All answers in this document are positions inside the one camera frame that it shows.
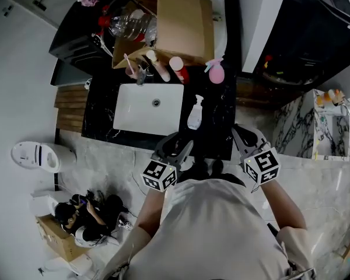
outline white t-shirt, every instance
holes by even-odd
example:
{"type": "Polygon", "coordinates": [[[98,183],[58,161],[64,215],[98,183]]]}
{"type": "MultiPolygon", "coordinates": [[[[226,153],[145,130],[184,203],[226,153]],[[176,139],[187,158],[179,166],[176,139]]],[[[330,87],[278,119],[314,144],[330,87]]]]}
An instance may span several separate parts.
{"type": "Polygon", "coordinates": [[[176,185],[170,212],[123,279],[279,280],[291,272],[288,260],[313,267],[306,230],[286,227],[275,238],[250,195],[218,179],[176,185]]]}

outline cardboard box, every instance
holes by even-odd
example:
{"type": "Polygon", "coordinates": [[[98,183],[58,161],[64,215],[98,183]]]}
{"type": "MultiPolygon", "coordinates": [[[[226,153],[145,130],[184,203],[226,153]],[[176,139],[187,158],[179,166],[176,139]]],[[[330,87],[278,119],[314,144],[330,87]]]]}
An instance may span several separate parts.
{"type": "Polygon", "coordinates": [[[81,248],[75,244],[75,238],[68,234],[52,215],[36,218],[39,225],[44,229],[48,246],[67,262],[73,261],[89,249],[81,248]]]}
{"type": "Polygon", "coordinates": [[[157,41],[154,47],[117,38],[113,68],[124,68],[123,54],[135,61],[150,49],[158,59],[169,63],[179,56],[186,65],[202,64],[214,58],[214,25],[210,0],[139,0],[157,13],[157,41]]]}

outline marble cabinet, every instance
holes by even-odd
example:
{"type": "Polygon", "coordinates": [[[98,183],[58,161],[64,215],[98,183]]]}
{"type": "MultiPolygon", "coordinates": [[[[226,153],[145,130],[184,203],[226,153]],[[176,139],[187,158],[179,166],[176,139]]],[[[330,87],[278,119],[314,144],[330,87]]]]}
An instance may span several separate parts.
{"type": "Polygon", "coordinates": [[[313,160],[348,161],[350,116],[341,106],[322,109],[320,90],[311,90],[275,112],[272,145],[283,155],[313,160]]]}

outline black marble countertop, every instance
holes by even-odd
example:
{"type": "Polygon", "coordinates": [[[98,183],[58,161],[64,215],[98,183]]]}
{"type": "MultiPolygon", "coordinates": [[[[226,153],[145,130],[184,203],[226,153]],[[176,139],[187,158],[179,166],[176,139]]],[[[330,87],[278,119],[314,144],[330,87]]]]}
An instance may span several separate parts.
{"type": "MultiPolygon", "coordinates": [[[[179,136],[194,140],[191,155],[211,159],[230,160],[232,153],[231,127],[236,111],[236,69],[224,63],[226,78],[221,84],[213,84],[204,66],[187,67],[190,83],[184,85],[181,107],[179,136]],[[202,101],[202,123],[198,130],[187,127],[188,116],[196,103],[195,95],[204,97],[202,101]]],[[[180,83],[171,73],[169,83],[180,83]]],[[[164,137],[138,132],[118,131],[113,128],[114,112],[119,87],[123,83],[134,83],[124,69],[107,69],[92,79],[83,122],[82,136],[135,148],[154,150],[164,137]]],[[[155,73],[151,83],[164,83],[155,73]]]]}

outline black hair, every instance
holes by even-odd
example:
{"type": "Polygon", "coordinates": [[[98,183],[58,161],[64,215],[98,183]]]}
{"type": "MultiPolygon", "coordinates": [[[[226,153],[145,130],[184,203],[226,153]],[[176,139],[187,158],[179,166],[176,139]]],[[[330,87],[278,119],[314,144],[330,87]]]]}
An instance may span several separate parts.
{"type": "Polygon", "coordinates": [[[60,202],[54,209],[54,216],[63,225],[69,223],[69,219],[75,214],[75,206],[68,204],[66,202],[60,202]]]}

